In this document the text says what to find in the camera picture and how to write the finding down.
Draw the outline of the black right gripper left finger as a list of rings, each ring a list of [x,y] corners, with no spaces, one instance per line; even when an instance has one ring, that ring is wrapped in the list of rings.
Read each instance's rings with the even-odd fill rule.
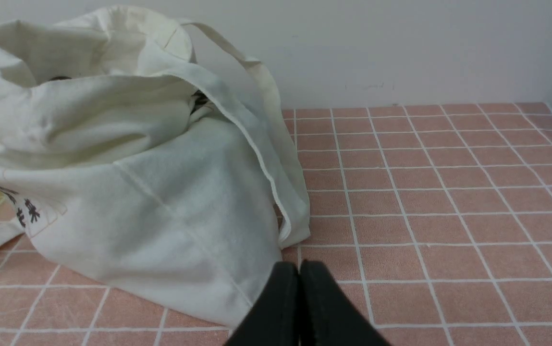
[[[279,261],[254,306],[226,346],[297,346],[299,276],[289,261]]]

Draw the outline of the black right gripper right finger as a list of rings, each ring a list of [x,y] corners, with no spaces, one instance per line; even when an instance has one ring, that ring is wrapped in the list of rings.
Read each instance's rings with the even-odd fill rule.
[[[322,261],[300,266],[304,306],[301,309],[301,346],[389,346],[347,298]]]

